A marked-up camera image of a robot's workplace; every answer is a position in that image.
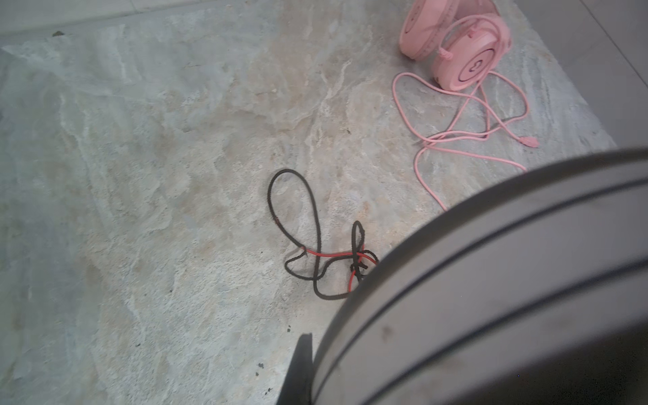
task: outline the black rubber edge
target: black rubber edge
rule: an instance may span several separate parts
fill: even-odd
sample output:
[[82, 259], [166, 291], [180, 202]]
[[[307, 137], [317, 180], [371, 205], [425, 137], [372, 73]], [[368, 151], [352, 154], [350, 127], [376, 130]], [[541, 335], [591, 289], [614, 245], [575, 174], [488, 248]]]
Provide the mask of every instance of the black rubber edge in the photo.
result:
[[309, 405], [313, 382], [313, 335], [302, 334], [281, 387], [277, 405]]
[[391, 382], [389, 382], [383, 388], [378, 390], [376, 393], [371, 395], [371, 397], [366, 401], [362, 402], [362, 404], [370, 405], [371, 403], [380, 399], [382, 395], [385, 395], [387, 392], [391, 391], [392, 388], [399, 385], [401, 382], [407, 380], [409, 377], [412, 376], [412, 374], [418, 372], [424, 367], [428, 367], [434, 362], [440, 361], [446, 355], [460, 349], [462, 346], [466, 344], [469, 344], [471, 341], [479, 338], [480, 336], [492, 332], [494, 329], [498, 329], [507, 324], [510, 324], [511, 322], [514, 322], [520, 319], [521, 317], [528, 315], [530, 312], [541, 310], [543, 307], [556, 303], [556, 301], [566, 299], [570, 295], [578, 294], [580, 292], [584, 292], [585, 290], [591, 290], [600, 284], [606, 283], [614, 279], [620, 279], [622, 277], [626, 277], [634, 273], [644, 272], [648, 270], [648, 267], [646, 267], [647, 265], [648, 265], [648, 257], [645, 257], [642, 260], [630, 264], [625, 264], [619, 268], [616, 268], [615, 270], [592, 277], [587, 280], [580, 281], [578, 283], [572, 284], [571, 286], [563, 288], [562, 290], [545, 295], [544, 297], [541, 297], [540, 299], [537, 299], [534, 302], [528, 303], [514, 311], [509, 312], [508, 314], [498, 319], [490, 321], [485, 325], [477, 328], [476, 330], [464, 335], [460, 339], [452, 342], [450, 345], [447, 345], [446, 347], [431, 354], [430, 356], [427, 356], [419, 363], [412, 366], [409, 370], [399, 375], [397, 378], [393, 379]]
[[548, 214], [551, 214], [555, 211], [559, 211], [561, 209], [565, 209], [567, 207], [570, 207], [572, 205], [585, 202], [587, 200], [591, 200], [592, 198], [597, 198], [600, 196], [604, 196], [606, 194], [610, 194], [612, 192], [617, 192], [617, 191], [622, 191], [625, 189], [633, 188], [633, 187], [640, 187], [648, 184], [648, 178], [640, 179], [640, 180], [635, 180], [635, 181], [630, 181], [628, 183], [623, 183], [620, 185], [616, 186], [610, 186], [606, 189], [601, 189], [598, 191], [591, 192], [590, 194], [584, 194], [579, 197], [572, 198], [571, 200], [566, 200], [565, 202], [561, 202], [555, 205], [552, 205], [548, 208], [545, 208], [541, 211], [537, 211], [531, 215], [528, 215], [522, 219], [519, 219], [511, 224], [508, 224], [506, 226], [503, 226], [502, 228], [498, 229], [495, 232], [492, 232], [491, 234], [483, 237], [482, 239], [479, 239], [472, 244], [468, 245], [467, 247], [463, 248], [462, 250], [458, 251], [457, 253], [454, 253], [453, 255], [449, 256], [449, 258], [445, 259], [441, 263], [439, 263], [436, 267], [433, 267], [429, 269], [427, 272], [423, 273], [416, 281], [405, 287], [405, 289], [401, 290], [398, 294], [396, 294], [394, 297], [389, 299], [385, 305], [380, 307], [375, 314], [373, 314], [367, 322], [365, 322], [359, 329], [358, 332], [353, 336], [351, 341], [344, 347], [342, 352], [338, 355], [338, 357], [335, 359], [334, 363], [331, 365], [330, 369], [327, 371], [324, 380], [322, 381], [322, 384], [318, 387], [316, 394], [315, 394], [315, 401], [317, 401], [317, 398], [319, 397], [319, 394], [321, 393], [322, 388], [326, 384], [326, 381], [329, 379], [330, 374], [332, 373], [333, 369], [337, 366], [337, 364], [340, 362], [340, 359], [342, 356], [346, 354], [346, 352], [353, 346], [353, 344], [356, 342], [357, 339], [360, 338], [362, 333], [364, 333], [365, 330], [367, 330], [380, 316], [383, 315], [386, 311], [389, 310], [395, 303], [399, 302], [405, 295], [409, 294], [414, 288], [418, 287], [421, 283], [424, 283], [427, 279], [433, 277], [434, 275], [438, 274], [439, 272], [443, 271], [448, 265], [452, 264], [454, 261], [459, 260], [461, 257], [464, 257], [465, 255], [469, 254], [472, 250], [478, 249], [479, 247], [483, 246], [486, 243], [489, 243], [493, 239], [499, 238], [500, 236], [512, 231], [515, 228], [518, 228], [524, 224], [527, 224], [529, 222], [538, 220], [539, 218], [542, 218], [543, 216], [546, 216]]
[[314, 361], [315, 373], [334, 337], [362, 302], [411, 258], [431, 244], [483, 213], [537, 188], [592, 170], [646, 159], [648, 159], [648, 148], [640, 148], [604, 152], [554, 163], [486, 189], [433, 219], [392, 250], [347, 298], [331, 321], [318, 347]]

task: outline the tile grout line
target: tile grout line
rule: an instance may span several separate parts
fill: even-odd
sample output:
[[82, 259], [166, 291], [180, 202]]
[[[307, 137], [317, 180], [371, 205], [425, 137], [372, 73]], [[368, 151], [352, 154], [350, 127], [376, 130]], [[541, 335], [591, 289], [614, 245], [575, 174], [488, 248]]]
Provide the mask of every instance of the tile grout line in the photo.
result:
[[587, 5], [585, 4], [585, 2], [584, 2], [583, 0], [579, 0], [579, 1], [580, 1], [581, 4], [582, 4], [586, 9], [587, 9], [587, 12], [590, 13], [590, 15], [592, 16], [592, 18], [594, 18], [594, 21], [596, 21], [596, 23], [599, 25], [599, 27], [601, 27], [601, 29], [603, 30], [603, 32], [605, 33], [605, 35], [607, 36], [607, 38], [612, 42], [612, 44], [614, 45], [614, 47], [616, 48], [616, 50], [619, 51], [619, 53], [621, 54], [621, 56], [623, 57], [623, 59], [625, 59], [625, 61], [628, 62], [628, 64], [630, 65], [630, 67], [632, 68], [632, 70], [634, 71], [634, 73], [639, 77], [639, 80], [641, 80], [642, 83], [643, 83], [643, 85], [648, 89], [648, 83], [646, 83], [646, 81], [643, 79], [643, 77], [639, 74], [639, 71], [637, 71], [637, 69], [633, 66], [633, 64], [630, 62], [630, 60], [625, 56], [625, 54], [623, 53], [623, 51], [621, 50], [621, 48], [619, 48], [619, 45], [617, 45], [616, 42], [612, 39], [612, 37], [611, 37], [610, 34], [607, 32], [607, 30], [605, 29], [605, 27], [603, 26], [603, 24], [601, 24], [601, 22], [599, 21], [599, 19], [596, 18], [596, 16], [594, 15], [594, 13], [590, 10], [589, 7], [587, 7]]

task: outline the black cable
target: black cable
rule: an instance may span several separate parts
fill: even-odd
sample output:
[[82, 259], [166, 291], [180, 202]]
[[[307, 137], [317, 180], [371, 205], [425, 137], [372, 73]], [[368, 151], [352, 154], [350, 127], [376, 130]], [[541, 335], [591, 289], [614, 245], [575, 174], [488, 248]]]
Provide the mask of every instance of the black cable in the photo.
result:
[[[351, 272], [355, 272], [355, 277], [356, 277], [356, 279], [358, 280], [358, 283], [359, 283], [365, 276], [364, 274], [362, 274], [360, 272], [360, 268], [366, 269], [367, 265], [360, 261], [361, 259], [358, 256], [358, 253], [363, 253], [365, 255], [370, 255], [376, 260], [376, 263], [378, 263], [378, 257], [372, 251], [361, 250], [362, 246], [364, 245], [364, 228], [362, 227], [362, 224], [360, 223], [360, 221], [356, 221], [356, 222], [353, 223], [353, 226], [351, 228], [351, 254], [344, 255], [344, 256], [336, 256], [336, 257], [330, 258], [329, 260], [327, 260], [324, 263], [324, 267], [322, 268], [321, 273], [319, 272], [319, 259], [320, 259], [320, 256], [317, 256], [317, 255], [315, 256], [315, 266], [314, 266], [314, 269], [313, 269], [313, 276], [312, 277], [299, 275], [299, 274], [296, 274], [295, 272], [293, 272], [288, 265], [291, 262], [304, 257], [307, 252], [306, 252], [306, 246], [303, 243], [301, 243], [300, 241], [298, 241], [297, 239], [295, 239], [291, 234], [289, 234], [289, 232], [286, 230], [286, 228], [284, 228], [281, 221], [279, 221], [279, 218], [277, 217], [277, 214], [275, 214], [274, 207], [272, 206], [272, 186], [274, 185], [277, 178], [279, 176], [281, 176], [282, 174], [284, 174], [284, 173], [294, 174], [306, 186], [306, 190], [308, 191], [308, 197], [310, 198], [310, 203], [311, 203], [311, 205], [313, 207], [313, 217], [315, 218], [315, 229], [316, 229], [316, 233], [317, 233], [317, 236], [318, 236], [318, 247], [317, 247], [317, 250], [316, 250], [317, 253], [321, 253], [321, 245], [322, 245], [321, 228], [319, 226], [318, 209], [317, 209], [317, 206], [315, 204], [315, 197], [313, 196], [313, 192], [310, 189], [310, 185], [308, 185], [308, 182], [306, 181], [304, 176], [302, 176], [300, 173], [298, 173], [298, 172], [296, 172], [296, 171], [294, 171], [292, 169], [285, 168], [285, 169], [282, 169], [282, 170], [278, 171], [274, 175], [272, 180], [270, 180], [270, 184], [268, 185], [268, 208], [270, 208], [270, 214], [272, 215], [272, 219], [274, 220], [275, 224], [277, 224], [279, 229], [283, 232], [283, 234], [286, 235], [286, 237], [288, 239], [290, 239], [290, 241], [293, 242], [298, 248], [302, 249], [301, 254], [299, 254], [298, 256], [292, 257], [291, 259], [286, 260], [286, 262], [284, 263], [284, 269], [286, 269], [286, 271], [290, 275], [292, 275], [294, 277], [297, 277], [298, 279], [308, 280], [308, 281], [312, 280], [312, 282], [313, 282], [313, 291], [315, 291], [315, 294], [317, 294], [317, 296], [322, 298], [322, 299], [333, 300], [333, 299], [346, 298], [349, 295], [348, 292], [345, 292], [344, 294], [336, 294], [336, 295], [322, 294], [318, 290], [318, 280], [320, 280], [322, 277], [324, 277], [324, 275], [326, 274], [327, 269], [329, 268], [329, 266], [332, 263], [334, 263], [334, 262], [336, 262], [338, 260], [351, 259], [353, 262], [351, 263], [350, 269], [351, 269]], [[360, 240], [358, 241], [357, 244], [356, 244], [356, 229], [360, 232]]]

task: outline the red wire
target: red wire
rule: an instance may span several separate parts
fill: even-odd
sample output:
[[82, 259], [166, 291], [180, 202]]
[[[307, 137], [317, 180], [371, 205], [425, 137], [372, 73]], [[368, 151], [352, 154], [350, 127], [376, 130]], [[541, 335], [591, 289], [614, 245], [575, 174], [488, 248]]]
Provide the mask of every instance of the red wire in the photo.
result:
[[356, 271], [353, 270], [353, 272], [351, 273], [351, 277], [349, 277], [349, 292], [351, 292], [351, 283], [353, 282], [353, 276], [355, 275], [356, 275]]
[[[351, 254], [350, 251], [341, 251], [339, 253], [318, 253], [308, 248], [304, 248], [304, 249], [306, 250], [306, 252], [310, 253], [311, 255], [315, 255], [319, 257], [340, 257], [340, 256], [346, 256]], [[376, 261], [371, 256], [367, 256], [364, 253], [360, 253], [360, 252], [358, 252], [357, 254], [358, 256], [367, 259], [373, 264], [376, 264]], [[353, 272], [351, 272], [351, 277], [349, 277], [349, 292], [351, 292], [351, 284], [353, 283], [353, 277], [355, 277], [355, 275], [356, 275], [356, 271], [353, 270]]]

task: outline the gray floor tile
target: gray floor tile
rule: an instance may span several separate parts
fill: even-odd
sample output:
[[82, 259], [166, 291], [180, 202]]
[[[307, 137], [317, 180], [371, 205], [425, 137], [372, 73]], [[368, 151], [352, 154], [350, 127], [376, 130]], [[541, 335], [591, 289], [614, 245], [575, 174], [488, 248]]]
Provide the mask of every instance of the gray floor tile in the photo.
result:
[[648, 1], [586, 0], [599, 24], [648, 82]]
[[569, 66], [605, 37], [605, 31], [580, 0], [516, 2], [563, 67]]
[[619, 146], [648, 145], [648, 88], [608, 38], [565, 71]]
[[127, 16], [130, 0], [0, 1], [0, 34], [44, 29], [100, 18]]

